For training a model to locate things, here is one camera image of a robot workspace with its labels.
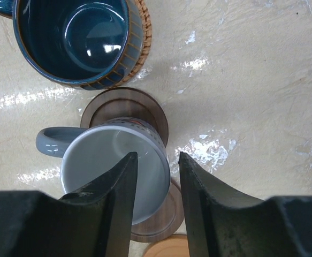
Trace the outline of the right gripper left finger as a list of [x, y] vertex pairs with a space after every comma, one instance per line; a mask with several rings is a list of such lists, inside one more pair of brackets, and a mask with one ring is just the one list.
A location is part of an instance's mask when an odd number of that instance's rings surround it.
[[131, 152], [60, 199], [0, 191], [0, 256], [128, 256], [137, 176]]

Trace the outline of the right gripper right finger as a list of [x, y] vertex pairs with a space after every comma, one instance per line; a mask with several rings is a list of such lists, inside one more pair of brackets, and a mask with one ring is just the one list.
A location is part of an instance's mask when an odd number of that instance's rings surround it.
[[190, 256], [312, 256], [312, 196], [247, 195], [179, 155]]

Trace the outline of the dark wooden coaster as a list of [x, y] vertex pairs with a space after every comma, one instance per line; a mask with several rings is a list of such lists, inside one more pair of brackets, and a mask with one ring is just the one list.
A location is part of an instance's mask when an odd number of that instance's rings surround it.
[[140, 243], [155, 243], [173, 235], [184, 220], [181, 189], [172, 179], [169, 192], [160, 209], [147, 220], [133, 225], [131, 240]]
[[120, 117], [148, 123], [157, 131], [163, 144], [168, 144], [169, 126], [165, 112], [153, 97], [135, 88], [119, 87], [98, 94], [86, 106], [80, 127], [88, 129]]

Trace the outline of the grey printed mug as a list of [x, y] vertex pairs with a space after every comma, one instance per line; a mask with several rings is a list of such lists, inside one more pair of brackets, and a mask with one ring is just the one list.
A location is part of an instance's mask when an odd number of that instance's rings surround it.
[[129, 152], [138, 155], [133, 224], [156, 213], [170, 187], [170, 168], [161, 134], [144, 120], [120, 117], [91, 128], [48, 127], [36, 136], [36, 148], [62, 159], [60, 179], [73, 192], [115, 166]]

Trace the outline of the woven rattan coaster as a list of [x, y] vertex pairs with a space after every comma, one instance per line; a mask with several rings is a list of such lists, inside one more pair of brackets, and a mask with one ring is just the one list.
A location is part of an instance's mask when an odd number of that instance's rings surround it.
[[151, 50], [151, 42], [152, 42], [152, 24], [151, 24], [151, 18], [148, 8], [146, 7], [146, 4], [144, 0], [135, 0], [134, 1], [138, 11], [139, 15], [141, 17], [142, 21], [142, 28], [143, 28], [143, 48], [141, 51], [141, 55], [134, 66], [134, 68], [131, 70], [131, 72], [127, 75], [126, 78], [124, 78], [121, 82], [117, 83], [116, 86], [121, 86], [124, 83], [129, 82], [132, 78], [134, 78], [137, 73], [142, 69], [149, 52]]

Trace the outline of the dark blue cup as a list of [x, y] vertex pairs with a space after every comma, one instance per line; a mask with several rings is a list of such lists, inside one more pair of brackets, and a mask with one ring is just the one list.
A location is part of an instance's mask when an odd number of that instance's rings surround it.
[[72, 88], [122, 82], [142, 53], [135, 1], [0, 1], [19, 49], [42, 76]]

